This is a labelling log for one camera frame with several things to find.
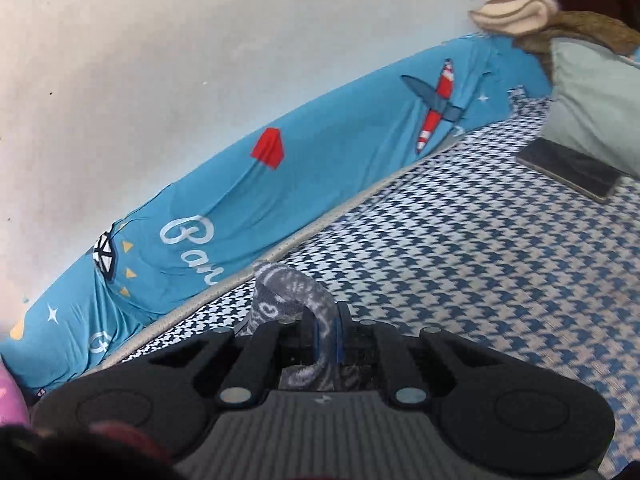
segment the metal screw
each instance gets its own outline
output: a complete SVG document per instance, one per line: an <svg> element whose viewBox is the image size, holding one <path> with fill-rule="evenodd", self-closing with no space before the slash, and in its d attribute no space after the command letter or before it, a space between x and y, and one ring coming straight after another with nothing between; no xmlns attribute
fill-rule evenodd
<svg viewBox="0 0 640 480"><path fill-rule="evenodd" d="M403 404L419 404L427 398L427 392L420 388L401 388L396 391L396 400Z"/></svg>
<svg viewBox="0 0 640 480"><path fill-rule="evenodd" d="M226 404L241 404L251 399L251 392L246 388L226 388L220 392L220 400Z"/></svg>

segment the stuffed animal ear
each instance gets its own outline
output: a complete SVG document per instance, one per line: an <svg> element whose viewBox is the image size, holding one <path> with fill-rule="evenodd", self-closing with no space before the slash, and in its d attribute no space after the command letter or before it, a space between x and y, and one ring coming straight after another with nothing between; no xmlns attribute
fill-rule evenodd
<svg viewBox="0 0 640 480"><path fill-rule="evenodd" d="M8 425L31 427L20 388L0 358L0 426Z"/></svg>
<svg viewBox="0 0 640 480"><path fill-rule="evenodd" d="M489 0L469 16L482 30L521 36L545 28L558 10L556 0Z"/></svg>

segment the white wall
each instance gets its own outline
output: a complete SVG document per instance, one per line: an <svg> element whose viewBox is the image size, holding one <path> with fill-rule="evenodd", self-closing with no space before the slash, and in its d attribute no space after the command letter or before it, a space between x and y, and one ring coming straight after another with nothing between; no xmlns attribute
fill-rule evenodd
<svg viewBox="0 0 640 480"><path fill-rule="evenodd" d="M0 0L0 331L116 218L484 1Z"/></svg>

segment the pink fabric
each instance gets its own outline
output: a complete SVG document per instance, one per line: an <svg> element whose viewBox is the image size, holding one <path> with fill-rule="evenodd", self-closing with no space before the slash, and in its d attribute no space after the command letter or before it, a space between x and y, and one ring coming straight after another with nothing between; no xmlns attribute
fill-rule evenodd
<svg viewBox="0 0 640 480"><path fill-rule="evenodd" d="M31 427L24 397L0 358L0 426L20 424Z"/></svg>

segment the yellow triangle print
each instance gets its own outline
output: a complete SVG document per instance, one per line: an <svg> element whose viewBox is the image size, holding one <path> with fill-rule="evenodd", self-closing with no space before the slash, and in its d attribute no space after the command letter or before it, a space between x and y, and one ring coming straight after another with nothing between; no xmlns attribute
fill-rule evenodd
<svg viewBox="0 0 640 480"><path fill-rule="evenodd" d="M20 341L23 335L24 335L24 317L21 318L20 321L18 321L18 323L16 323L15 326L11 329L11 332L9 332L9 337L11 339L15 339L16 341Z"/></svg>

